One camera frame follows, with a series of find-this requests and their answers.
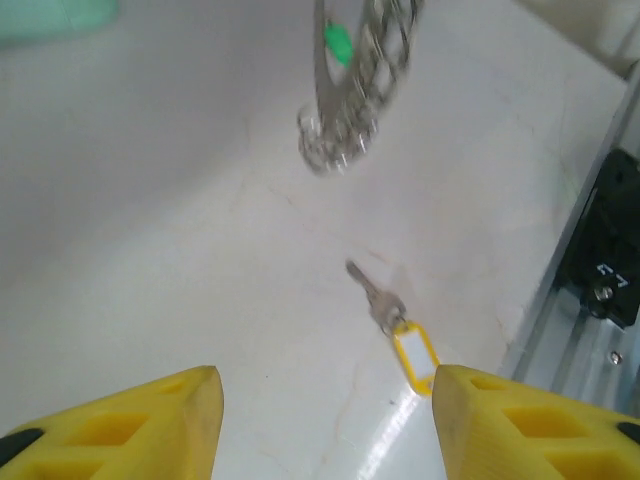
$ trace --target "screw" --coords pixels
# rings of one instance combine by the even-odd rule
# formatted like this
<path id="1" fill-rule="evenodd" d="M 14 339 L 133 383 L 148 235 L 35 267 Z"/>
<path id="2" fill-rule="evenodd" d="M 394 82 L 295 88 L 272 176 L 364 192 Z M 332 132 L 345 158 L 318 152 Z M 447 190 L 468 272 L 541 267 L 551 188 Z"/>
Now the screw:
<path id="1" fill-rule="evenodd" d="M 613 298 L 613 288 L 608 286 L 596 287 L 593 289 L 593 294 L 596 296 L 596 300 L 599 302 L 606 302 Z"/>
<path id="2" fill-rule="evenodd" d="M 622 355 L 614 350 L 609 354 L 609 360 L 614 365 L 620 365 L 622 363 Z"/>

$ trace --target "keychain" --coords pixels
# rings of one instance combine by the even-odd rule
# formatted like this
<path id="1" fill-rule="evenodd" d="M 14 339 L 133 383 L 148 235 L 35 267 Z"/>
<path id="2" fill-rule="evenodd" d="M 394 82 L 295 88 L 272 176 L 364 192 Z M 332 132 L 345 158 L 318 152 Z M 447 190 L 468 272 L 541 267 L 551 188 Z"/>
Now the keychain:
<path id="1" fill-rule="evenodd" d="M 431 395 L 440 361 L 427 332 L 422 325 L 406 319 L 406 307 L 398 295 L 380 290 L 351 260 L 346 267 L 351 278 L 364 288 L 371 306 L 369 313 L 391 339 L 411 388 L 420 395 Z"/>

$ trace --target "green object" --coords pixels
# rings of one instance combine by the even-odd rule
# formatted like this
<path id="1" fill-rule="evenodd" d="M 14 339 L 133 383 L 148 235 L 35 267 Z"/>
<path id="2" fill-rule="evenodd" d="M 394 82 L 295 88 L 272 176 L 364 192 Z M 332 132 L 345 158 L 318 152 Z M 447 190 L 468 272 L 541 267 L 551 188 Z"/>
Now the green object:
<path id="1" fill-rule="evenodd" d="M 324 29 L 324 41 L 333 57 L 345 67 L 353 57 L 353 44 L 349 31 L 336 23 L 328 24 Z"/>
<path id="2" fill-rule="evenodd" d="M 118 0 L 0 0 L 0 41 L 86 31 L 117 13 Z"/>

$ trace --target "green tag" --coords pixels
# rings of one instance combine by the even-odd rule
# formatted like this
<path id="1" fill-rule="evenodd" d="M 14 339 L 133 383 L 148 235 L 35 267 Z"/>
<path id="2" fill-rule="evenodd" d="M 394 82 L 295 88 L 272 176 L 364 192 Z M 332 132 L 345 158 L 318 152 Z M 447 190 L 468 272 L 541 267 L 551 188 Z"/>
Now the green tag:
<path id="1" fill-rule="evenodd" d="M 328 24 L 324 29 L 324 41 L 333 57 L 345 67 L 353 57 L 353 44 L 349 31 L 342 25 Z"/>

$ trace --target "black bracket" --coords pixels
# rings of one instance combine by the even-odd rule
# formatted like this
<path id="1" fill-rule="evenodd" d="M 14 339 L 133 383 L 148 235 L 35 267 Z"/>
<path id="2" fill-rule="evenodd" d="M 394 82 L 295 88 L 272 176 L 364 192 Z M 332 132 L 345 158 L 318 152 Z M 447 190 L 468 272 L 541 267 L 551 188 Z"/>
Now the black bracket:
<path id="1" fill-rule="evenodd" d="M 622 328 L 640 306 L 639 166 L 622 150 L 609 153 L 556 277 L 591 315 Z"/>

